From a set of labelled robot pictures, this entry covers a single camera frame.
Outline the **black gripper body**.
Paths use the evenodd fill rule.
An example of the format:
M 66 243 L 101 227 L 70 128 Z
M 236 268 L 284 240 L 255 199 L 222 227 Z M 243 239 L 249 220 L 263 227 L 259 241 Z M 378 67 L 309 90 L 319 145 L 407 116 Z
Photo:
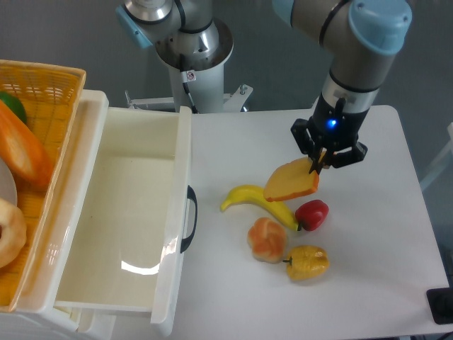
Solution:
M 319 96 L 313 115 L 295 120 L 291 133 L 302 154 L 310 158 L 315 149 L 326 149 L 326 164 L 334 168 L 364 160 L 367 146 L 358 141 L 358 132 L 367 111 L 349 113 L 346 103 L 344 97 L 329 104 Z

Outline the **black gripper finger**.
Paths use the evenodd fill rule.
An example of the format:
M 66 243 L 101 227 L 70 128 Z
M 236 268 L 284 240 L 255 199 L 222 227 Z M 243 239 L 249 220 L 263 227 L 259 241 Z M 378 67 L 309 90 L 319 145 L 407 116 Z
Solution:
M 322 170 L 322 164 L 320 161 L 322 160 L 322 149 L 315 149 L 310 156 L 311 159 L 311 167 L 309 169 L 309 173 L 316 173 L 320 174 Z
M 321 151 L 321 153 L 319 155 L 317 165 L 316 165 L 317 174 L 320 174 L 323 169 L 327 169 L 329 167 L 329 165 L 326 164 L 326 160 L 325 160 L 326 154 L 327 154 L 327 150 L 324 149 L 323 151 Z

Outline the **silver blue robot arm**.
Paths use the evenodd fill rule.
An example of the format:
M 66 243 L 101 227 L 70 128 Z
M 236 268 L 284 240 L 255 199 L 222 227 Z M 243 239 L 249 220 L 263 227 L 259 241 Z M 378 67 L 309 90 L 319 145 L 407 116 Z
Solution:
M 406 1 L 274 1 L 290 27 L 333 54 L 310 118 L 292 134 L 310 171 L 362 161 L 359 129 L 403 47 L 412 20 Z M 211 1 L 124 1 L 116 16 L 141 48 L 154 47 L 168 67 L 176 108 L 219 113 L 224 107 L 223 66 L 233 50 L 228 27 Z

